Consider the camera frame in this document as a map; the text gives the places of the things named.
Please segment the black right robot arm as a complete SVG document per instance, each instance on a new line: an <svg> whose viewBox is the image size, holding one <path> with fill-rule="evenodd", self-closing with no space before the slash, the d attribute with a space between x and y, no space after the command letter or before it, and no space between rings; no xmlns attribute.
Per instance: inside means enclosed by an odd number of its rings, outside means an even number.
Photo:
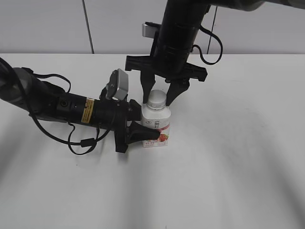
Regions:
<svg viewBox="0 0 305 229"><path fill-rule="evenodd" d="M142 26L144 37L153 39L150 54L126 57L126 71L140 71L142 102L148 102L155 76L164 78L170 85L166 94L166 106L188 90L190 79L205 81L207 70L190 64L187 60L194 48L200 48L194 43L199 31L215 38L220 50L224 49L219 37L202 26L203 18L211 6L254 11L263 4L263 0L167 1L161 24L145 22Z"/></svg>

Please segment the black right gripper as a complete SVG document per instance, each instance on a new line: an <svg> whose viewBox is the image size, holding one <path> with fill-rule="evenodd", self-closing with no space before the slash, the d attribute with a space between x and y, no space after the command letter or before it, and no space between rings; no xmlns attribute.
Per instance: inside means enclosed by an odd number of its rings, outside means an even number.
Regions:
<svg viewBox="0 0 305 229"><path fill-rule="evenodd" d="M158 36L159 33L155 32L149 55L128 55L126 57L125 70L141 71L140 82L143 91L143 103L148 102L150 92L155 84L155 75L171 81L166 94L166 106L170 106L180 94L188 90L190 83L189 80L185 79L197 79L200 82L204 82L207 77L207 70L204 67L199 67L186 61L175 64L167 57L156 56L154 53L157 50Z"/></svg>

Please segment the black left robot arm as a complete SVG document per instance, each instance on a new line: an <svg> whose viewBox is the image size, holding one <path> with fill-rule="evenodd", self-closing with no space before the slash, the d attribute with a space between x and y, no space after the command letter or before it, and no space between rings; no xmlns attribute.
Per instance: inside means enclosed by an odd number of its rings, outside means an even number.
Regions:
<svg viewBox="0 0 305 229"><path fill-rule="evenodd" d="M42 75L25 67L13 68L1 59L0 98L27 111L46 136L67 145L70 150L73 146L81 146L90 153L110 131L114 133L115 150L119 153L125 153L131 143L156 140L161 135L158 130L138 123L141 105L133 99L127 100L129 78L123 70L111 73L99 99L72 94L46 81L50 77L68 81L59 74ZM72 142L69 135L63 140L48 132L40 121L67 123L73 129L76 125L91 126L96 129L96 137Z"/></svg>

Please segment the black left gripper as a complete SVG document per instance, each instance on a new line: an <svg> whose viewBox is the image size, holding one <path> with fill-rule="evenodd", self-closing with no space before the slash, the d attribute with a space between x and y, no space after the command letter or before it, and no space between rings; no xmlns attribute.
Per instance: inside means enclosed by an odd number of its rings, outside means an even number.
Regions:
<svg viewBox="0 0 305 229"><path fill-rule="evenodd" d="M138 123L141 105L135 100L96 100L94 103L94 123L114 132L115 151L125 153L128 145L146 140L157 140L160 132Z"/></svg>

